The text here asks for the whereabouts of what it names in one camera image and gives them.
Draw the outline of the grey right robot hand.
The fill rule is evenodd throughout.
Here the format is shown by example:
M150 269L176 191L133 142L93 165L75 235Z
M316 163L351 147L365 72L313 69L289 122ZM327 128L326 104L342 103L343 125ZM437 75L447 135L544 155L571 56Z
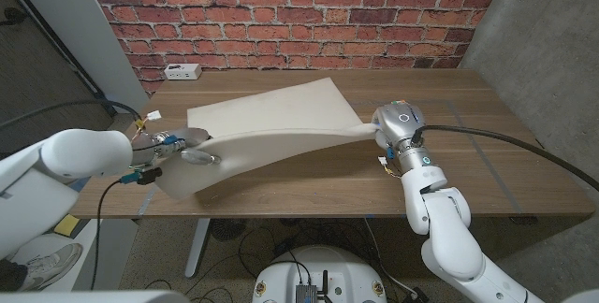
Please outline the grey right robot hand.
M378 107L371 123L378 126L376 143L395 159L402 174L422 166L431 166L432 159L422 139L414 139L418 129L425 125L422 111L406 101L393 101Z

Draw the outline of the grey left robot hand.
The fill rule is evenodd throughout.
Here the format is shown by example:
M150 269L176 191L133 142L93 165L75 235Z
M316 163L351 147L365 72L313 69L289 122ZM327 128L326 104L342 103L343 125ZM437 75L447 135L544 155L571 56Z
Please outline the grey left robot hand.
M175 155L192 165L218 165L221 163L219 156L198 148L210 139L212 137L202 128L185 127L153 134L142 131L132 140L131 166L152 166L160 159Z

